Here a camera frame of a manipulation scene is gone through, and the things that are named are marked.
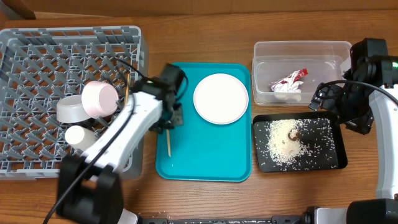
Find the pink small bowl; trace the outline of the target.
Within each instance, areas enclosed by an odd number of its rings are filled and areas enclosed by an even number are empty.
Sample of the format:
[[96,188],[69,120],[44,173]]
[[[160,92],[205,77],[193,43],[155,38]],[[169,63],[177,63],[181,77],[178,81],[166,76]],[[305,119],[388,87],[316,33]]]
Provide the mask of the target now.
[[91,81],[81,93],[81,102],[87,115],[91,118],[106,117],[118,108],[119,100],[116,89],[109,83]]

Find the red snack wrapper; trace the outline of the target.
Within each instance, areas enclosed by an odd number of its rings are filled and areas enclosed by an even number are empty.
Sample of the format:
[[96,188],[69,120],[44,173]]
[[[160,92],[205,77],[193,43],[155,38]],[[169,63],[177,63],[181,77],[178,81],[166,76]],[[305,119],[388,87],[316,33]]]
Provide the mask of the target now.
[[275,83],[284,83],[284,82],[292,83],[292,82],[300,81],[301,78],[303,78],[307,75],[308,75],[308,70],[306,68],[304,68],[302,70],[297,70],[276,82],[272,82],[270,84],[270,87],[271,87],[271,85],[273,85]]

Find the brown food scrap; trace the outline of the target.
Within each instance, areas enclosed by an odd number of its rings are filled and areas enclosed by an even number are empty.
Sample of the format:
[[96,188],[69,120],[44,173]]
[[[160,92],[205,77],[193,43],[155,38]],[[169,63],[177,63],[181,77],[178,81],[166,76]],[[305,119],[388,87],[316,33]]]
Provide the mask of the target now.
[[298,141],[300,138],[300,131],[298,129],[291,129],[287,136],[291,141]]

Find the white cup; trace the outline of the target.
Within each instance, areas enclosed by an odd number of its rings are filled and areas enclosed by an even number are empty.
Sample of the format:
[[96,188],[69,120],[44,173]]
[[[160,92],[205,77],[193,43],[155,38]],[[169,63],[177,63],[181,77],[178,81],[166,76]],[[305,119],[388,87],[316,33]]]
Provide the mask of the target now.
[[96,142],[97,137],[93,131],[74,125],[66,130],[65,140],[72,148],[84,152]]

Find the wooden chopstick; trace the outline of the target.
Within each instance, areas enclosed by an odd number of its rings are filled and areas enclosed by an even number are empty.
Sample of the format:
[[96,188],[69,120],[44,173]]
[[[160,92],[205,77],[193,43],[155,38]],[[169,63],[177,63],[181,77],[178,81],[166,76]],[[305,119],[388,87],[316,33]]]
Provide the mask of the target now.
[[170,140],[170,130],[166,129],[166,136],[167,136],[167,151],[169,157],[171,157],[171,140]]
[[124,104],[127,105],[129,100],[129,87],[130,87],[130,73],[126,75],[126,89],[125,89],[125,99]]

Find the grey bowl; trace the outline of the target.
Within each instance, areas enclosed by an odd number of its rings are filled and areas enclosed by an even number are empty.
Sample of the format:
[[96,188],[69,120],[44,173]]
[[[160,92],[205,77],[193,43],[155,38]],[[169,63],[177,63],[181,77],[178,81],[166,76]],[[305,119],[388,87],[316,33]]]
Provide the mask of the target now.
[[72,95],[57,103],[57,121],[61,123],[79,123],[90,119],[84,110],[81,95]]

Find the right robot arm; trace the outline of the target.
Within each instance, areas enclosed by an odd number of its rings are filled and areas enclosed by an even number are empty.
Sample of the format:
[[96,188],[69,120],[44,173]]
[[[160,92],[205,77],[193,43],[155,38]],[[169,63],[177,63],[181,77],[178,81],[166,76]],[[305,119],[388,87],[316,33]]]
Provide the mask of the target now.
[[384,39],[365,38],[350,50],[351,67],[342,80],[321,83],[311,110],[324,109],[338,124],[360,134],[376,127],[376,198],[347,208],[309,207],[301,223],[397,223],[397,57]]

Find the white napkin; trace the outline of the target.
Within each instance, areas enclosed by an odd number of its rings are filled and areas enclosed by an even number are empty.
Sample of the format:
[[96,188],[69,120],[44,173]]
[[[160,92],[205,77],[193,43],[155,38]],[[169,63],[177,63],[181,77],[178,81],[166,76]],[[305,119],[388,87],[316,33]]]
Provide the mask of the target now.
[[276,93],[300,93],[300,85],[302,85],[302,81],[296,82],[284,82],[284,83],[275,83],[271,85],[271,90]]

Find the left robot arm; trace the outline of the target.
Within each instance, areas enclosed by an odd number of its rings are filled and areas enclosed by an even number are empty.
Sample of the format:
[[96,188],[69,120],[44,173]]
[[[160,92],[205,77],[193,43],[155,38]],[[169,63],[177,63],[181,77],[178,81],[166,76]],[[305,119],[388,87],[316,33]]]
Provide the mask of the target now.
[[62,159],[57,201],[45,223],[54,213],[77,223],[138,223],[139,217],[124,207],[120,175],[146,132],[173,129],[182,117],[181,85],[188,85],[185,72],[169,63],[159,77],[135,82],[106,132],[81,155]]

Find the large white plate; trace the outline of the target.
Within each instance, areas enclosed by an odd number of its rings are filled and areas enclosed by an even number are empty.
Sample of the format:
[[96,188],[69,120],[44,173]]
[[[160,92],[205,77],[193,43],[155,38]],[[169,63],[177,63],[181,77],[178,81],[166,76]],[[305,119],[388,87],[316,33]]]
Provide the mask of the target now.
[[231,124],[240,119],[249,106],[244,84],[226,73],[215,73],[202,79],[193,93],[197,113],[213,124]]

